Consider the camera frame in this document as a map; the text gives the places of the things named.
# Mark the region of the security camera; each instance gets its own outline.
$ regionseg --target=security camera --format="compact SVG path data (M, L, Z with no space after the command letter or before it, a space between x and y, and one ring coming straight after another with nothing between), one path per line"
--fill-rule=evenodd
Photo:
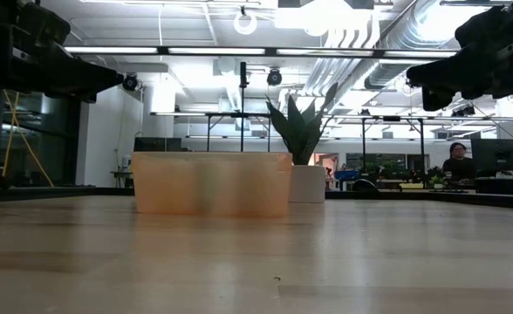
M268 82L268 85L270 86L278 86L282 84L282 74L280 74L280 70L270 69L266 82Z
M123 88L129 92L136 92L142 87L142 81L137 78L137 73L127 73L123 81Z

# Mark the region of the plastic storage bin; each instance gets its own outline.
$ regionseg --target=plastic storage bin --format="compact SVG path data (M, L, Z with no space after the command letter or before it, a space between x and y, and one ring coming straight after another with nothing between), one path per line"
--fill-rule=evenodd
M288 214L290 154L137 152L133 175L142 214Z

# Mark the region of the snake plant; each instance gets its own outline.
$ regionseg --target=snake plant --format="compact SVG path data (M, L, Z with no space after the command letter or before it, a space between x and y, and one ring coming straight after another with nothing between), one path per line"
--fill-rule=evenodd
M322 125L326 107L332 102L338 83L332 85L326 93L325 103L315 113L315 102L313 101L304 111L300 112L295 101L290 96L288 99L287 118L272 105L270 99L266 102L270 111L272 125L282 136L284 144L292 155L294 165L308 165L309 159L315 147L325 131L326 124Z

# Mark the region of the blue object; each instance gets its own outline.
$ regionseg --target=blue object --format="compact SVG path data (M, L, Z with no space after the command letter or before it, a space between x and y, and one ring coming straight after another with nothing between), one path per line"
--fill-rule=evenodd
M336 180L355 180L359 176L359 170L339 170L334 173Z

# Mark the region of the fluorescent light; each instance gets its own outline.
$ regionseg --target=fluorescent light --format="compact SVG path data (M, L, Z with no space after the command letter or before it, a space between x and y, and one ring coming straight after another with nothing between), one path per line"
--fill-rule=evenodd
M433 62L433 60L398 60L398 59L380 59L379 63L382 65L425 65Z
M456 51L386 51L385 58L448 58L456 54Z
M225 138L228 139L241 139L241 136L235 135L235 136L226 136ZM268 137L261 138L259 136L243 136L246 140L255 140L255 139L268 139Z
M158 49L155 47L65 47L70 53L83 54L156 54Z
M385 10L392 10L394 7L394 3L376 3L373 7L373 10L375 12L382 12Z
M198 48L181 47L169 48L169 54L176 55L263 55L264 48Z
M125 5L162 5L162 4L172 4L172 5L196 5L200 6L202 3L205 3L209 6L239 6L239 5L249 5L256 4L259 5L259 2L251 2L251 1L223 1L223 0L215 0L215 1L205 1L205 0L80 0L83 3L119 3Z
M372 17L371 10L354 10L344 0L314 0L300 8L278 8L275 13L276 28L307 30L312 36L334 29L353 31Z
M187 135L185 139L207 139L206 135ZM210 135L210 139L223 139L222 136Z
M206 113L150 113L151 115L159 116L172 116L172 117L201 117L206 116Z
M277 49L282 56L313 56L313 57L353 57L366 58L373 55L368 50L341 50L341 49Z

